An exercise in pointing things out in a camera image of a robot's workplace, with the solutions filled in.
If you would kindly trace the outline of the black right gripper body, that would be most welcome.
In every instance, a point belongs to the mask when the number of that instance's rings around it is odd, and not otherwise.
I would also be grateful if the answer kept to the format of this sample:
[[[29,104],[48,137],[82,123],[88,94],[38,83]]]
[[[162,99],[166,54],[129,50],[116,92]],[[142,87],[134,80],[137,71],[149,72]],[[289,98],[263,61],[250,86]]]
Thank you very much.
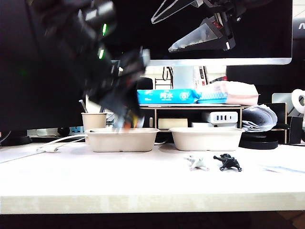
[[[240,21],[243,14],[242,0],[203,0],[203,4],[213,13],[215,21],[233,18]]]

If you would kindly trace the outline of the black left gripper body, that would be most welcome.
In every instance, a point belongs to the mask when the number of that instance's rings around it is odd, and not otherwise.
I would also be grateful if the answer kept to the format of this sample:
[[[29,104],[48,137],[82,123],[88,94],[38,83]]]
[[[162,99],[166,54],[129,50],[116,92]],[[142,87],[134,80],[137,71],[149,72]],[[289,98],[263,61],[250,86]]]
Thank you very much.
[[[139,48],[111,61],[110,69],[89,86],[86,93],[89,100],[102,105],[112,102],[137,105],[136,86],[150,60],[150,50]]]

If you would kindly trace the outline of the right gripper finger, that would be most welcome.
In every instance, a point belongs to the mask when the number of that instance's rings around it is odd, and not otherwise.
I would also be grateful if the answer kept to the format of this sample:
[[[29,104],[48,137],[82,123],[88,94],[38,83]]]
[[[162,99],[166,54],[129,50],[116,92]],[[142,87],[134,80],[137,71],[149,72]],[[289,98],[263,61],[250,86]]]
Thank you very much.
[[[185,35],[168,49],[169,52],[186,52],[199,50],[228,51],[236,46],[229,22],[224,12],[215,13],[205,18],[200,26]]]
[[[151,22],[157,24],[189,5],[199,8],[203,5],[203,0],[164,0],[152,16]]]

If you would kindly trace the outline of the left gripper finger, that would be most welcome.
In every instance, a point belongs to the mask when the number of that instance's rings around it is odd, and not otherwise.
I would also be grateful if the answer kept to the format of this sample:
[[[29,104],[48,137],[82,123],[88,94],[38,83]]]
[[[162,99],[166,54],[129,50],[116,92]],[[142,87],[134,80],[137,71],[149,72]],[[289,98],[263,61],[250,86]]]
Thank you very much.
[[[143,126],[144,114],[139,106],[137,83],[127,90],[125,101],[126,115],[124,116],[123,126]]]
[[[96,98],[99,104],[117,115],[114,128],[129,128],[128,109],[126,105],[127,88],[114,88],[112,90],[99,89]]]

